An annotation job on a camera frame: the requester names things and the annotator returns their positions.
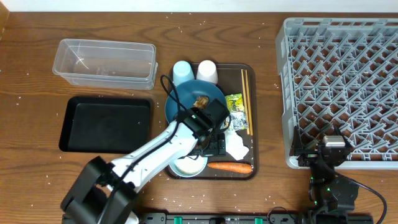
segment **white napkin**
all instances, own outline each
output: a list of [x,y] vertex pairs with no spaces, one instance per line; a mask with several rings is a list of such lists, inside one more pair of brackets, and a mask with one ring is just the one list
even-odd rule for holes
[[241,160],[249,152],[249,148],[243,145],[242,137],[236,131],[225,132],[226,152],[234,159]]

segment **yellow green packet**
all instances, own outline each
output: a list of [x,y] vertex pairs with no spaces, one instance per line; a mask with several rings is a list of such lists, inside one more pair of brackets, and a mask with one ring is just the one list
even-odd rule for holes
[[225,99],[229,112],[244,112],[242,93],[225,96]]

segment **wooden chopstick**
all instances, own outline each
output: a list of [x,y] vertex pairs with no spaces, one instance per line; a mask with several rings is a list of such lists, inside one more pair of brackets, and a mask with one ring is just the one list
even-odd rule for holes
[[[241,69],[241,73],[242,73],[242,89],[243,89],[242,95],[243,95],[244,112],[246,114],[246,119],[249,119],[249,116],[248,116],[248,104],[247,104],[247,101],[246,101],[246,88],[245,88],[246,85],[244,84],[243,69]],[[250,134],[250,127],[247,128],[247,131],[248,131],[248,134]]]
[[250,105],[250,91],[249,91],[249,81],[248,81],[248,71],[246,71],[246,91],[247,91],[247,97],[248,97],[248,114],[249,114],[249,128],[250,128],[250,135],[253,135],[253,121],[251,120],[251,105]]

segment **dark serving tray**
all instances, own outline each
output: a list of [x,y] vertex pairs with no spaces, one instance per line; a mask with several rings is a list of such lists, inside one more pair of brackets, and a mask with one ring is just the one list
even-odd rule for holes
[[129,154],[147,142],[149,125],[147,100],[76,96],[68,101],[59,147]]
[[[198,70],[198,63],[191,63],[193,73],[196,76]],[[218,88],[224,95],[232,95],[243,93],[241,70],[248,72],[248,86],[250,91],[250,105],[253,135],[247,134],[246,130],[238,131],[238,135],[243,138],[243,144],[249,148],[249,152],[245,157],[236,161],[229,153],[224,157],[209,157],[208,162],[241,162],[252,165],[253,171],[251,174],[239,174],[235,172],[217,170],[206,167],[200,174],[184,178],[173,172],[170,166],[165,168],[165,172],[173,179],[200,179],[200,180],[250,180],[259,170],[259,152],[258,152],[258,137],[257,137],[257,107],[256,107],[256,80],[253,69],[248,65],[243,64],[216,64],[218,73]]]

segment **blue cup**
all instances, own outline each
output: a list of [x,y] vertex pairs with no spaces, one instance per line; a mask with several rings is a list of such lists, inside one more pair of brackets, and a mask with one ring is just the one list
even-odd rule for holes
[[175,86],[193,80],[193,71],[191,65],[186,61],[179,61],[173,67],[173,82]]

